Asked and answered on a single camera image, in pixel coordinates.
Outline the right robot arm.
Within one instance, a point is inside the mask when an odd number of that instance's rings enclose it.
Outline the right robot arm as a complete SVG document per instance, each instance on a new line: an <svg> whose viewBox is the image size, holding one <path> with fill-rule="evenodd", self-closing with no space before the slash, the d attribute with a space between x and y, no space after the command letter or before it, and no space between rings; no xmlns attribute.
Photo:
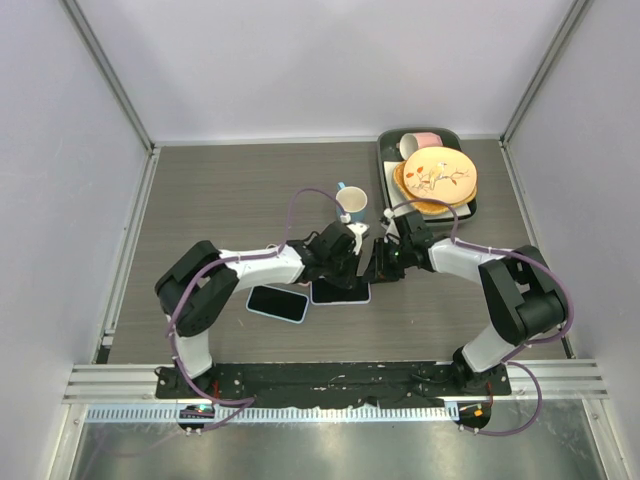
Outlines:
<svg viewBox="0 0 640 480"><path fill-rule="evenodd" d="M452 357L451 380L460 393L477 393L500 364L531 345L563 336L572 326L570 295L537 248L494 249L454 234L437 236L417 211L398 215L388 208L382 224L385 235L374 241L365 282L396 282L407 269L417 268L482 287L489 325Z"/></svg>

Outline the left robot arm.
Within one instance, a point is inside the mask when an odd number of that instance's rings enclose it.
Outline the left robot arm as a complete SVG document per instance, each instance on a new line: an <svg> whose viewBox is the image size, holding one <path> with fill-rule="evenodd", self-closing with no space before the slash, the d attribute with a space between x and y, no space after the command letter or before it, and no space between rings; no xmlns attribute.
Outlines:
<svg viewBox="0 0 640 480"><path fill-rule="evenodd" d="M166 336L179 388L193 399L210 396L213 359L208 333L234 294L321 278L350 288L368 233L365 223L335 221L311 240L290 240L262 250L219 250L210 241L191 247L154 287L169 317Z"/></svg>

